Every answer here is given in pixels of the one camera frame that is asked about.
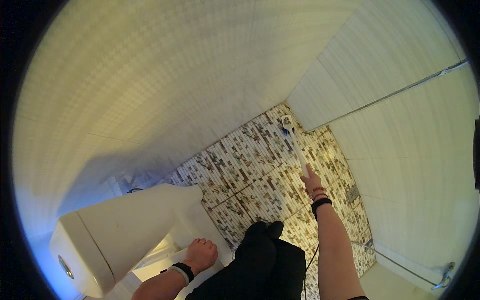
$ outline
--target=bracelet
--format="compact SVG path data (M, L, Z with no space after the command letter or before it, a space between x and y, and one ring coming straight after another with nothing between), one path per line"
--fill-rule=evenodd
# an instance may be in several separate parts
M170 268L168 268L167 270L175 270L175 271L179 272L183 276L183 278L185 279L185 286L186 287L195 278L195 276L193 275L192 269L189 266L187 266L186 264L177 263L177 264L174 264L173 266L171 266Z
M332 200L328 199L328 198L324 198L324 199L320 199L318 200L317 202L313 202L312 204L312 212L313 212L313 215L315 216L315 220L318 222L318 219L317 219L317 208L320 207L321 205L324 205L324 204L332 204Z
M327 194L321 193L321 194L315 195L315 197L312 200L315 202L315 199L317 199L317 197L321 195L325 196L325 198L328 198Z
M316 191L322 191L322 192L324 192L325 189L324 189L323 187L319 186L319 187L317 187L317 188L314 188L314 189L312 190L312 193L313 193L313 192L316 192Z

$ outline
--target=smartwatch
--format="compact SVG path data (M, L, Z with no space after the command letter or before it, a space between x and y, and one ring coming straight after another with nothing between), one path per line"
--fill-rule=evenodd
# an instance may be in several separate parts
M175 270L180 274L182 274L183 278L185 278L186 287L195 279L195 276L193 275L193 272L192 272L192 268L190 268L186 264L176 263L170 268L168 268L167 270L163 270L162 272L160 272L160 274L168 270Z
M324 204L331 204L332 205L332 200L328 199L328 198L323 198L323 199L319 199L315 202L313 202L312 204L312 212L313 212L313 215L315 216L315 220L318 222L318 219L317 219L317 208L321 205L324 205Z

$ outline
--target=toilet tank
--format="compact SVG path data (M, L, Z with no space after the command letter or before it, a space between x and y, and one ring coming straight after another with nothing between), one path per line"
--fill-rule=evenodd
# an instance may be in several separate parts
M68 213L50 253L79 292L101 298L163 240L176 211L202 197L198 186L162 184Z

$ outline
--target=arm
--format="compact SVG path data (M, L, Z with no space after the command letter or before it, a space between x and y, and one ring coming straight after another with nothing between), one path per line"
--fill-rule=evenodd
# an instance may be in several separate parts
M314 201L326 198L318 177L307 165L309 177L302 176ZM330 204L317 208L318 218L318 288L321 299L346 300L365 296L353 261L347 230Z
M197 277L199 273L213 266L217 257L218 251L212 241L196 239L188 246L186 258L182 263L192 268L193 275ZM143 282L132 300L173 300L185 285L182 274L168 270Z

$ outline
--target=cable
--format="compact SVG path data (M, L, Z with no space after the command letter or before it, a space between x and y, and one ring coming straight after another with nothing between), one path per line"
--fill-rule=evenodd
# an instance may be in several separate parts
M355 242L355 241L352 241L352 240L351 240L350 242L351 242L352 244L359 245L359 246L363 246L363 247L365 247L365 248L367 248L367 249L370 249L370 250L372 250L372 251L375 251L375 253L379 254L380 256L382 256L383 258L387 259L388 261L396 264L397 266L401 267L401 268L404 269L405 271L410 272L411 274L413 274L413 275L415 275L416 277L422 279L423 281L430 283L430 284L433 285L434 287L437 286L437 284L429 281L428 279L423 278L422 276L420 276L420 275L418 275L418 274L416 274L416 273L413 273L412 271L408 270L407 268L405 268L405 267L402 266L401 264L399 264L399 263L395 262L394 260L386 257L385 255L381 254L380 252L378 252L378 251L375 250L374 248L369 247L369 246L364 245L364 244L361 244L361 243L358 243L358 242ZM308 268L310 267L310 265L312 264L313 259L315 258L315 255L317 254L319 247L320 247L320 244L317 246L317 250L315 250L315 253L313 254L313 257L312 257L312 259L310 260L310 262L309 262L309 264L308 264L308 266L307 266L307 269L305 270L305 277L303 278L303 291L304 291L304 293L305 293L305 300L307 300L307 271L308 271Z
M310 259L310 262L308 263L308 266L305 269L305 277L303 278L303 291L305 292L305 300L307 300L307 271L308 271L308 268L310 267L310 265L312 264L313 259L315 258L315 255L317 255L319 247L320 247L320 244L318 244L317 250L315 250L315 253L312 256L312 259Z

